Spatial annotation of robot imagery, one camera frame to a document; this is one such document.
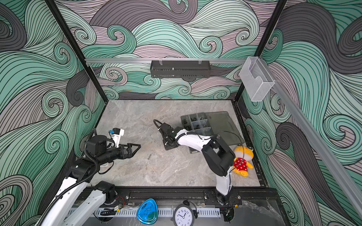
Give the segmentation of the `clear acrylic wall holder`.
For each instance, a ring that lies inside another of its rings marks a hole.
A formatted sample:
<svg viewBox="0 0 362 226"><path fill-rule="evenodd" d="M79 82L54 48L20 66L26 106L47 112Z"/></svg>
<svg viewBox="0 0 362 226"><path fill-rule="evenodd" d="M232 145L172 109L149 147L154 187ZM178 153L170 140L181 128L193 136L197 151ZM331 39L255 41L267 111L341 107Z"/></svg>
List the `clear acrylic wall holder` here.
<svg viewBox="0 0 362 226"><path fill-rule="evenodd" d="M275 84L268 64L257 56L246 59L239 76L252 102L263 101Z"/></svg>

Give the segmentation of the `black wall shelf tray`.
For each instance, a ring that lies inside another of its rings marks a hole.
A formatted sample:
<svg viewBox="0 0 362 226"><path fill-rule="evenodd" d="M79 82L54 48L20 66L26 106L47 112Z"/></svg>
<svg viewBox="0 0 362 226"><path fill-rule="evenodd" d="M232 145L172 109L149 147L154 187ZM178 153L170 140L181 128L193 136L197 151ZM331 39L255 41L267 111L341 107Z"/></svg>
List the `black wall shelf tray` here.
<svg viewBox="0 0 362 226"><path fill-rule="evenodd" d="M153 78L187 78L209 77L211 65L202 60L153 60L150 65Z"/></svg>

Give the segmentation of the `small analog alarm clock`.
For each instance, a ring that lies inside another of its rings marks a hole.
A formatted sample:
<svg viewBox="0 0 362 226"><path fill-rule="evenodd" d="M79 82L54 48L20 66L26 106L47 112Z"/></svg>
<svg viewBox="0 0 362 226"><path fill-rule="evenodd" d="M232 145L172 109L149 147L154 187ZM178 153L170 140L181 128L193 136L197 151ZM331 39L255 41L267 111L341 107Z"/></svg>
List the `small analog alarm clock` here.
<svg viewBox="0 0 362 226"><path fill-rule="evenodd" d="M191 201L184 200L183 203L173 211L171 221L175 226L193 226L198 216L199 212L196 205Z"/></svg>

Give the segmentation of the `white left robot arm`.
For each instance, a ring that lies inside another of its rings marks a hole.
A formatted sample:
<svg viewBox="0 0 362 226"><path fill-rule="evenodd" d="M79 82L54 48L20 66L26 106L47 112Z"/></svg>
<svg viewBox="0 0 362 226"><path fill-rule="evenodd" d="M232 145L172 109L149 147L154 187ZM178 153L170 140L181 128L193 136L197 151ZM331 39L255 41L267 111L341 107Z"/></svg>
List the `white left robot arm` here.
<svg viewBox="0 0 362 226"><path fill-rule="evenodd" d="M36 225L38 226L81 226L98 208L116 201L115 185L101 181L73 213L70 210L78 196L89 185L100 167L115 160L132 158L141 148L139 144L120 143L124 130L114 128L110 137L97 134L95 129L85 143L85 149L68 170L59 191L44 211Z"/></svg>

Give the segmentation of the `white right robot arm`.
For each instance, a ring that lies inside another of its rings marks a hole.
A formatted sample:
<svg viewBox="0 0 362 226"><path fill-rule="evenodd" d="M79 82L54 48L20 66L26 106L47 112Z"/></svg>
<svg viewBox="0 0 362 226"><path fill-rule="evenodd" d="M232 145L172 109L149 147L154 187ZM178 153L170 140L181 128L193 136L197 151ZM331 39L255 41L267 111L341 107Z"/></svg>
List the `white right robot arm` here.
<svg viewBox="0 0 362 226"><path fill-rule="evenodd" d="M235 153L220 135L203 136L181 127L172 128L167 123L154 120L166 150L187 146L203 154L209 168L216 175L216 198L221 205L229 203L232 190L231 172Z"/></svg>

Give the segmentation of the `yellow red plush toy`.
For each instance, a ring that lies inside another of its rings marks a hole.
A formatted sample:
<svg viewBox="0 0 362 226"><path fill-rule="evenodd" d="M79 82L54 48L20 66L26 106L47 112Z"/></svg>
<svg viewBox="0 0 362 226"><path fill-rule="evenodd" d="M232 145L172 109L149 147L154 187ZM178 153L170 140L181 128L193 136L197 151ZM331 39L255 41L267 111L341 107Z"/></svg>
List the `yellow red plush toy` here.
<svg viewBox="0 0 362 226"><path fill-rule="evenodd" d="M252 148L238 146L234 150L235 159L232 172L247 177L249 175L248 170L253 169L251 161L254 158Z"/></svg>

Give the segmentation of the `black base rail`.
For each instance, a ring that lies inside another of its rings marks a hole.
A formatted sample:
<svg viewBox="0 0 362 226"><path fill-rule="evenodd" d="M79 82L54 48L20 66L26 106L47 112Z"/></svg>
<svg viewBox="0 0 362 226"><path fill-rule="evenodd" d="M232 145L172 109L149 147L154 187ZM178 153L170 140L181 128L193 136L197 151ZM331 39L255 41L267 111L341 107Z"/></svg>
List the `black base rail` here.
<svg viewBox="0 0 362 226"><path fill-rule="evenodd" d="M271 200L278 199L279 195L275 189L264 187L238 187L235 186L228 196L221 199L216 188L212 186L187 186L187 187L144 187L144 186L116 186L116 196L107 200L102 207L125 204L135 206L149 198L157 202L184 201L188 200L202 205L226 206L240 205L245 200Z"/></svg>

